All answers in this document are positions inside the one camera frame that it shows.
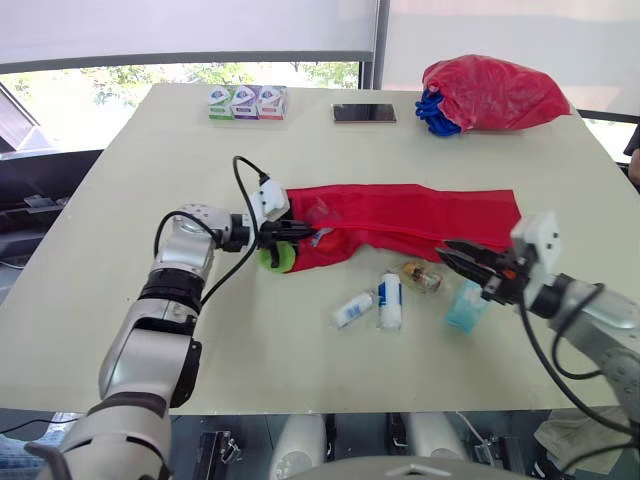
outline blue plastic package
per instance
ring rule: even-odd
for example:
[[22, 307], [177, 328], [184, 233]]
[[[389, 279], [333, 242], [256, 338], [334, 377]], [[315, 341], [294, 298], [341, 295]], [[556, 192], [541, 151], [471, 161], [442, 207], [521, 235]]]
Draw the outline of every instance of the blue plastic package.
[[456, 292], [445, 321], [467, 335], [471, 335], [473, 327], [480, 321], [489, 306], [489, 302], [480, 296], [481, 293], [480, 285], [471, 280], [465, 280]]

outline tissue box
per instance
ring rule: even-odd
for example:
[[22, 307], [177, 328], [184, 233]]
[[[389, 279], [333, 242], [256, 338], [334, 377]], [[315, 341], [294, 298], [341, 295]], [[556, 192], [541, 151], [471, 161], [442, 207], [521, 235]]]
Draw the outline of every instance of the tissue box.
[[236, 118], [258, 120], [258, 85], [240, 85], [231, 100], [231, 112]]
[[260, 118], [284, 120], [287, 110], [287, 87], [265, 85], [258, 97], [258, 115]]
[[215, 85], [209, 94], [209, 118], [233, 120], [231, 101], [236, 87], [232, 85]]

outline plastic bottle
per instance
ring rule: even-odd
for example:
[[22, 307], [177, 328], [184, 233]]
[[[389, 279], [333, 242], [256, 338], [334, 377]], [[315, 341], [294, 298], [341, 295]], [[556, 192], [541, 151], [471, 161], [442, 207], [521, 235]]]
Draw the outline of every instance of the plastic bottle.
[[343, 306], [333, 312], [333, 320], [336, 327], [342, 328], [358, 317], [364, 315], [367, 311], [371, 310], [376, 303], [376, 294], [373, 290], [366, 290]]
[[399, 330], [402, 326], [402, 284], [396, 273], [385, 273], [378, 286], [378, 307], [382, 330]]

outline red plastic bag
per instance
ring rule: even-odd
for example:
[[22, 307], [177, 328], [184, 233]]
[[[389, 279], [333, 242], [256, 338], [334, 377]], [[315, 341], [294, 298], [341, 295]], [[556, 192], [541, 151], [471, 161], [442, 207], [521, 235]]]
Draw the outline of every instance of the red plastic bag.
[[292, 189], [293, 218], [320, 230], [300, 242], [292, 271], [331, 265], [363, 244], [439, 262], [443, 240], [497, 251], [520, 219], [511, 190], [440, 192], [420, 185], [329, 185]]
[[428, 67], [425, 90], [439, 91], [440, 111], [462, 131], [518, 130], [570, 113], [569, 102], [546, 73], [482, 55]]

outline table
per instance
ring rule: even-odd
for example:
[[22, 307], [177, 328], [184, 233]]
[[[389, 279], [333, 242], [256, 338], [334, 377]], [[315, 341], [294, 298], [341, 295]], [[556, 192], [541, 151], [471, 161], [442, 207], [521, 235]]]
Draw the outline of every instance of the table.
[[[98, 402], [100, 363], [146, 279], [160, 218], [189, 201], [241, 212], [235, 154], [291, 188], [513, 189], [523, 214], [557, 212], [565, 246], [558, 272], [638, 298], [640, 198], [577, 116], [441, 139], [414, 117], [415, 92], [292, 89], [285, 121], [212, 122], [209, 88], [153, 87], [31, 258], [0, 308], [1, 407], [85, 411]], [[334, 125], [330, 104], [339, 102], [391, 102], [398, 122]], [[253, 174], [245, 178], [251, 184]], [[219, 255], [213, 277], [238, 258]], [[453, 274], [442, 295], [405, 295], [400, 332], [379, 332], [375, 313], [332, 327], [333, 308], [403, 258], [365, 247], [348, 262], [291, 275], [249, 262], [200, 317], [200, 373], [176, 413], [570, 405], [512, 307], [492, 305], [470, 337], [445, 325], [460, 281]], [[551, 331], [534, 324], [548, 346]], [[589, 367], [569, 345], [561, 356], [571, 370]], [[570, 385], [590, 405], [615, 403], [603, 380]]]

